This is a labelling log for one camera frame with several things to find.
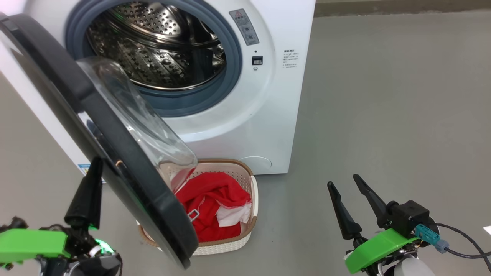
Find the perforated steel washer drum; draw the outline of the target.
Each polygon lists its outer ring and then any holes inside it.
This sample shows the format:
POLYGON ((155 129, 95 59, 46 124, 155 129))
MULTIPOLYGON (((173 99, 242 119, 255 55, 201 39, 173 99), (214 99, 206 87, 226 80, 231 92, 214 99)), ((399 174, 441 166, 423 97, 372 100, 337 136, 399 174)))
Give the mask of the perforated steel washer drum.
POLYGON ((86 37, 96 54, 148 89, 194 89, 226 68, 223 46, 203 21, 159 2, 116 5, 93 20, 86 37))

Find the red and white garment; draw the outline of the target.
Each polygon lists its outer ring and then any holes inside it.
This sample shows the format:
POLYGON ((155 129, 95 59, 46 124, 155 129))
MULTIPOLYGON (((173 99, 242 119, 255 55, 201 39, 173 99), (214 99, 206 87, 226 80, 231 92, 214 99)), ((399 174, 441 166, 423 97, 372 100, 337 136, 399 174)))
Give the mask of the red and white garment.
POLYGON ((191 178, 176 196, 197 231, 245 224, 252 211, 250 194, 224 172, 191 178))

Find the white front-load washing machine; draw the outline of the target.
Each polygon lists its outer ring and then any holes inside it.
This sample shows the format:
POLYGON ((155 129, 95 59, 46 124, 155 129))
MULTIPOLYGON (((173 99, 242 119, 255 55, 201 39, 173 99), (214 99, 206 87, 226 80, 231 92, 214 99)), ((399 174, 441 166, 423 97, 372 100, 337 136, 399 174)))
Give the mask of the white front-load washing machine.
MULTIPOLYGON (((68 52, 66 24, 79 1, 0 0, 0 13, 30 16, 68 52)), ((268 158, 272 166, 254 174, 289 171, 315 1, 207 0, 238 37, 242 72, 235 89, 214 107, 184 117, 163 117, 199 159, 239 161, 261 156, 268 158), (229 14, 242 8, 255 28, 259 44, 247 46, 229 14), (298 51, 296 68, 282 68, 286 49, 298 51), (263 56, 263 64, 252 65, 253 56, 263 56)))

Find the grey rubber door gasket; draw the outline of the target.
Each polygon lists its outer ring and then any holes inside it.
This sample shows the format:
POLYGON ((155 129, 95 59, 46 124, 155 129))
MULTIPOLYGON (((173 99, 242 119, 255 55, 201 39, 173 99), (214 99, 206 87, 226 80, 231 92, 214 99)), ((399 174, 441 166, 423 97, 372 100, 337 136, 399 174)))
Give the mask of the grey rubber door gasket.
POLYGON ((215 33, 226 54, 226 68, 210 82, 194 89, 163 91, 133 83, 158 114, 162 117, 194 115, 214 107, 235 89, 242 72, 242 49, 230 23, 207 0, 80 0, 69 14, 66 24, 65 45, 68 52, 75 59, 99 56, 86 37, 88 27, 104 11, 133 1, 172 5, 197 17, 215 33))

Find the cream perforated laundry basket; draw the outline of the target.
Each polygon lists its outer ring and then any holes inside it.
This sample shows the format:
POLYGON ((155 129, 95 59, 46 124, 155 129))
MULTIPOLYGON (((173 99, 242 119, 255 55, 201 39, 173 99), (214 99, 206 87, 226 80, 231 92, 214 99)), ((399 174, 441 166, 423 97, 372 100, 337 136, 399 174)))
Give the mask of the cream perforated laundry basket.
POLYGON ((241 224, 242 232, 239 236, 214 242, 199 242, 198 249, 194 252, 195 256, 228 253, 230 251, 242 248, 248 242, 251 236, 252 229, 255 227, 256 224, 259 210, 259 192, 257 181, 255 179, 255 176, 253 175, 252 170, 246 164, 234 159, 202 159, 198 162, 197 167, 184 182, 184 185, 191 178, 194 178, 206 172, 226 173, 229 176, 235 178, 235 180, 239 182, 240 186, 250 194, 252 200, 252 208, 248 222, 245 224, 241 224))

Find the small printed text label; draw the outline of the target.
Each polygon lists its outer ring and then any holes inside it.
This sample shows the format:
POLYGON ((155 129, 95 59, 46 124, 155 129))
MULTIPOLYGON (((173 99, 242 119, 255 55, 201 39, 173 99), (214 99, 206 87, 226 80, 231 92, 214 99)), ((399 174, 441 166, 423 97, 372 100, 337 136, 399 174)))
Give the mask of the small printed text label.
POLYGON ((292 69, 298 65, 299 53, 295 49, 286 49, 283 51, 282 68, 292 69))

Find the grey warning sticker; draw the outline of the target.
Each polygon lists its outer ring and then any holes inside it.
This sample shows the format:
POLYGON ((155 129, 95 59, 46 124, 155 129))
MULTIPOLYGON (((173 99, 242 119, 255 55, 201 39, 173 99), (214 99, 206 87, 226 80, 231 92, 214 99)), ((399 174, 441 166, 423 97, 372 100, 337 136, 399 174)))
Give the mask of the grey warning sticker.
POLYGON ((244 42, 247 46, 259 44, 259 38, 255 31, 255 28, 247 15, 246 11, 242 9, 232 10, 229 12, 233 21, 237 25, 239 32, 241 33, 244 42))

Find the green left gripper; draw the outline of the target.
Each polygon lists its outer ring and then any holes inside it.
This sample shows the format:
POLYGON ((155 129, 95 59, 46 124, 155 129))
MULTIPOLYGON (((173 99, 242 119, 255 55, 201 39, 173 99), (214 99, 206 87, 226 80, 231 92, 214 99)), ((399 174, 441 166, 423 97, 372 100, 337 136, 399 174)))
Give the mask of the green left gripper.
MULTIPOLYGON (((103 160, 94 157, 64 217, 72 229, 100 228, 103 160)), ((68 236, 62 231, 11 229, 0 233, 0 263, 21 263, 44 258, 71 258, 66 250, 68 236)))

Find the plain red garment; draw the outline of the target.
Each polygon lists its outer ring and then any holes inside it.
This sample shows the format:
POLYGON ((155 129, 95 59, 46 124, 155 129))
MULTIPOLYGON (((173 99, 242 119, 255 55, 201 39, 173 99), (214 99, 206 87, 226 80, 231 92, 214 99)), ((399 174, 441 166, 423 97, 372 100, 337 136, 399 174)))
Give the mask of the plain red garment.
POLYGON ((217 219, 220 204, 209 196, 198 196, 183 203, 200 243, 215 242, 237 237, 242 232, 239 222, 221 227, 217 219))

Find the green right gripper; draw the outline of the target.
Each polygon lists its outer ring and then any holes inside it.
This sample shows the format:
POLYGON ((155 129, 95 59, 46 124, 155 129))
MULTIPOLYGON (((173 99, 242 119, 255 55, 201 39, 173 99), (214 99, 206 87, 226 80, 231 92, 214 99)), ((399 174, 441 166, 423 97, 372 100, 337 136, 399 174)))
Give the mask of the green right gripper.
MULTIPOLYGON (((378 227, 388 229, 386 203, 360 175, 354 174, 353 179, 358 190, 370 204, 376 216, 378 227)), ((351 274, 356 274, 360 271, 366 274, 384 274, 382 266, 386 262, 386 257, 391 258, 393 253, 417 240, 416 237, 406 239, 393 229, 382 231, 370 240, 366 239, 361 235, 361 226, 354 221, 342 203, 341 195, 335 184, 329 181, 327 188, 342 238, 344 240, 353 240, 353 246, 356 246, 345 257, 345 265, 351 274)))

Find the black-rimmed glass washer door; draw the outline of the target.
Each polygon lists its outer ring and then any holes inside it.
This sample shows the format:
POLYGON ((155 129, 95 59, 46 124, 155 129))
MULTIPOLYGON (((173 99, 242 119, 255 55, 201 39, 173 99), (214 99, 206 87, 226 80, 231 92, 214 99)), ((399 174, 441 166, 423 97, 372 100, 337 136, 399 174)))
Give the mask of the black-rimmed glass washer door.
POLYGON ((157 115, 123 68, 108 58, 75 60, 26 14, 0 13, 0 66, 17 73, 17 88, 75 143, 90 164, 104 161, 108 185, 157 246, 183 269, 198 237, 176 192, 198 160, 157 115))

